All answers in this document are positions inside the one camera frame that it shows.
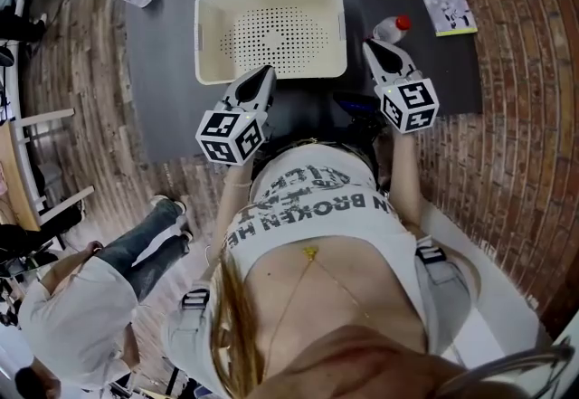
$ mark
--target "red bottle cap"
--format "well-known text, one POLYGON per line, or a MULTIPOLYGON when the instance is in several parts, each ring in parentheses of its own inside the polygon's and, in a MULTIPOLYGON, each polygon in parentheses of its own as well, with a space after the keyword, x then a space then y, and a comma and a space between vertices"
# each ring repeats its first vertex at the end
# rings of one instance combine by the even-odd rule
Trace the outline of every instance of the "red bottle cap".
POLYGON ((410 18, 406 14, 401 14, 396 18, 396 27, 401 31, 408 31, 411 25, 410 18))

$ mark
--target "blonde hair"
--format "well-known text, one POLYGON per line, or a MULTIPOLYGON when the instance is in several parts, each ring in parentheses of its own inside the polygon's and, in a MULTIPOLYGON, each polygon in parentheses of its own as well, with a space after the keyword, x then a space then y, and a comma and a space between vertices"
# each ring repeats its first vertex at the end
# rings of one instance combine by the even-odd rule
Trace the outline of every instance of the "blonde hair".
POLYGON ((257 318, 243 278, 231 255, 222 252, 217 305, 211 326, 211 355, 217 375, 233 399, 247 397, 263 381, 263 358, 257 348, 257 318), (219 350, 228 347, 229 365, 219 350))

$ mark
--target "brick floor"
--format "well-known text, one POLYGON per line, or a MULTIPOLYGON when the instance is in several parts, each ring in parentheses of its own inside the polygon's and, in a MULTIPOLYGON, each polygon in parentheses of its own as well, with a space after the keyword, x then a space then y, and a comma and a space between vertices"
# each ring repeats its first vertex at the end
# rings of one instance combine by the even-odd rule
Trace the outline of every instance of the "brick floor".
POLYGON ((424 192, 554 336, 579 308, 579 0, 469 0, 484 115, 420 134, 424 192))

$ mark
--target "hand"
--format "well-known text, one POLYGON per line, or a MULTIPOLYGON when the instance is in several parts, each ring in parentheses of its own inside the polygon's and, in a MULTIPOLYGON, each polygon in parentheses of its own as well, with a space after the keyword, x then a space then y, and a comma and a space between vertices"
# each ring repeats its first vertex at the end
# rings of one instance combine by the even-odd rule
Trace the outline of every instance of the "hand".
POLYGON ((90 242, 84 251, 91 256, 92 254, 94 254, 98 250, 102 250, 103 248, 104 246, 100 242, 90 242))

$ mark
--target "booklet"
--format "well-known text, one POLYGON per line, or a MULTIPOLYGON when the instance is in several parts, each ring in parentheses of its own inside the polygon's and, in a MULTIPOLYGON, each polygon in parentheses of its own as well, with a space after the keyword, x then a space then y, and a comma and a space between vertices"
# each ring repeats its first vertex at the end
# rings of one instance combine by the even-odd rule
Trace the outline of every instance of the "booklet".
POLYGON ((436 35, 454 35, 478 31, 467 0, 423 1, 431 16, 436 35))

